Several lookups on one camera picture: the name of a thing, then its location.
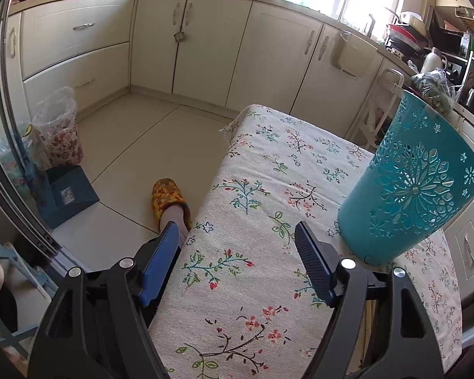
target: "teal trash can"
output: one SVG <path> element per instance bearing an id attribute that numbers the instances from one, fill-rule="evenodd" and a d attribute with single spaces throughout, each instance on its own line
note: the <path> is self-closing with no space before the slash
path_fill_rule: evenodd
<path id="1" fill-rule="evenodd" d="M 343 202 L 341 237 L 383 265 L 433 234 L 474 198 L 474 153 L 415 95 L 402 102 L 369 166 Z"/>

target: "dustpan label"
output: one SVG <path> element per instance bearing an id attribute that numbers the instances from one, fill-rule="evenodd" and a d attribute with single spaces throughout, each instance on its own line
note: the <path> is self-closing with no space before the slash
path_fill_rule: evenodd
<path id="1" fill-rule="evenodd" d="M 71 202 L 74 202 L 76 200 L 71 187 L 68 187 L 62 190 L 61 194 L 62 194 L 62 200 L 63 200 L 64 205 L 68 205 Z"/>

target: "tablecloth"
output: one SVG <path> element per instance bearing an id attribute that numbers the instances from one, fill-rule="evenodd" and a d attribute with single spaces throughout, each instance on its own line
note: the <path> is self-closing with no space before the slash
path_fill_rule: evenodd
<path id="1" fill-rule="evenodd" d="M 372 154 L 260 105 L 224 136 L 228 152 L 149 332 L 172 378 L 300 378 L 332 310 L 312 288 L 294 228 L 306 220 L 319 240 L 351 257 L 337 210 Z M 461 354 L 461 306 L 443 231 L 386 268 L 395 265 L 421 296 L 447 370 Z"/>

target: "trash bag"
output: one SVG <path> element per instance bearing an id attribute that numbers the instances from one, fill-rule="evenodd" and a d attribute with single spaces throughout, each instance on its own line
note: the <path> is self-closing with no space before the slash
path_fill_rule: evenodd
<path id="1" fill-rule="evenodd" d="M 74 90 L 63 87 L 33 107 L 32 124 L 46 145 L 53 167 L 79 165 L 83 150 L 77 132 Z"/>
<path id="2" fill-rule="evenodd" d="M 449 115 L 455 103 L 456 90 L 446 78 L 444 70 L 436 68 L 429 73 L 413 75 L 411 84 L 420 93 L 423 101 L 435 111 L 443 117 Z"/>
<path id="3" fill-rule="evenodd" d="M 31 124 L 18 123 L 18 131 L 22 135 L 23 145 L 26 153 L 33 164 L 33 168 L 38 177 L 43 178 L 46 175 L 46 170 L 51 168 L 51 162 L 47 156 L 44 144 L 36 138 L 33 133 Z M 28 188 L 26 179 L 21 174 L 21 170 L 10 150 L 7 137 L 0 138 L 0 163 L 5 171 L 10 182 L 18 191 L 18 194 L 24 199 L 28 200 L 32 197 L 31 191 Z"/>

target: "leaf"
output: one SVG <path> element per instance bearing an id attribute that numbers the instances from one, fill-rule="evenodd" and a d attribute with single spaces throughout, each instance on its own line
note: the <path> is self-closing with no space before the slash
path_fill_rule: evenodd
<path id="1" fill-rule="evenodd" d="M 208 367 L 209 369 L 216 369 L 219 365 L 214 362 L 213 360 L 208 360 L 206 363 L 205 363 L 205 367 Z"/>

